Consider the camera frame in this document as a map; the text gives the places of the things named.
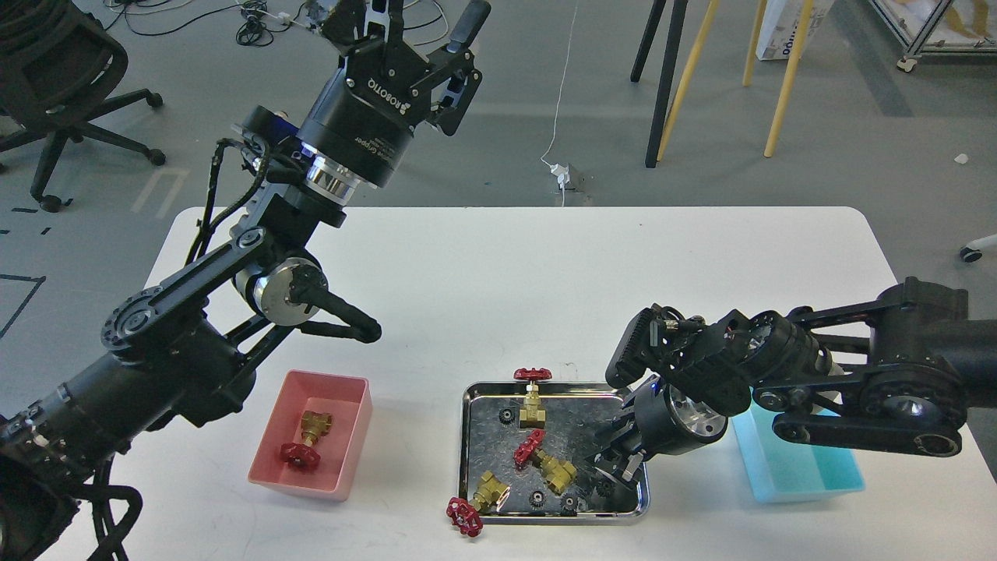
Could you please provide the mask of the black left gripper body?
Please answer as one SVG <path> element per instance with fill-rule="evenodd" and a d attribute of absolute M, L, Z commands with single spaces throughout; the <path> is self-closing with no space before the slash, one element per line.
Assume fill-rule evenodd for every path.
<path fill-rule="evenodd" d="M 430 59 L 409 44 L 385 39 L 339 39 L 339 66 L 297 132 L 313 157 L 310 180 L 335 175 L 340 182 L 385 187 L 414 128 L 431 114 L 426 79 Z"/>

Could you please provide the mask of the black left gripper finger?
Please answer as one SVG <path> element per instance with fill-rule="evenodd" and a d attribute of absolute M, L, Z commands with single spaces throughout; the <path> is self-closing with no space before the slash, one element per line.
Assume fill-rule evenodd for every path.
<path fill-rule="evenodd" d="M 428 55 L 426 69 L 409 85 L 411 128 L 427 122 L 447 136 L 456 134 L 483 79 L 470 46 L 490 11 L 487 1 L 470 1 L 449 43 Z"/>
<path fill-rule="evenodd" d="M 398 75 L 403 61 L 402 1 L 338 1 L 321 22 L 321 36 L 340 53 L 338 70 Z"/>

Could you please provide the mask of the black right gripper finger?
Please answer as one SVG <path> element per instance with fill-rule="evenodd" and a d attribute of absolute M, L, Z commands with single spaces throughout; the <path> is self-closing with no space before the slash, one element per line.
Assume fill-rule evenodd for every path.
<path fill-rule="evenodd" d="M 644 461 L 645 457 L 641 452 L 599 452 L 594 456 L 594 467 L 613 482 L 635 488 L 644 483 Z"/>
<path fill-rule="evenodd" d="M 630 453 L 636 437 L 633 415 L 616 415 L 596 430 L 596 444 L 602 453 Z"/>

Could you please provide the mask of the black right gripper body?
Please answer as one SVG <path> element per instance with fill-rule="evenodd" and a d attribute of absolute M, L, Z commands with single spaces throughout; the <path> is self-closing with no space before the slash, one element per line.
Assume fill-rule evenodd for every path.
<path fill-rule="evenodd" d="M 727 418 L 704 402 L 687 397 L 659 376 L 651 376 L 631 392 L 615 415 L 633 415 L 632 451 L 645 461 L 659 454 L 681 455 L 716 443 L 727 431 Z"/>

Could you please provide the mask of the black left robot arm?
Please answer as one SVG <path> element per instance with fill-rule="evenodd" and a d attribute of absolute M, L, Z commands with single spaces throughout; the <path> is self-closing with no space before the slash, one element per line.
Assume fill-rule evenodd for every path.
<path fill-rule="evenodd" d="M 172 418 L 242 409 L 256 367 L 293 330 L 377 341 L 376 319 L 329 291 L 306 245 L 339 227 L 360 185 L 384 187 L 420 123 L 451 136 L 481 84 L 471 44 L 491 6 L 470 1 L 445 45 L 403 41 L 401 1 L 339 1 L 319 31 L 338 67 L 301 125 L 257 107 L 221 139 L 185 265 L 104 321 L 106 354 L 2 419 L 2 558 L 34 560 L 93 505 L 92 560 L 125 560 L 143 500 L 111 485 L 115 454 Z"/>

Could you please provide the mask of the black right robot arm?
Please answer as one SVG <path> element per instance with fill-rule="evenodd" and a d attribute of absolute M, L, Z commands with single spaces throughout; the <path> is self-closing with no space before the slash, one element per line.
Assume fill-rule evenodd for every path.
<path fill-rule="evenodd" d="M 950 457 L 971 408 L 995 407 L 996 324 L 970 319 L 968 292 L 915 277 L 871 302 L 715 323 L 654 303 L 614 351 L 609 386 L 635 384 L 594 467 L 623 485 L 659 454 L 725 433 L 758 404 L 787 443 Z"/>

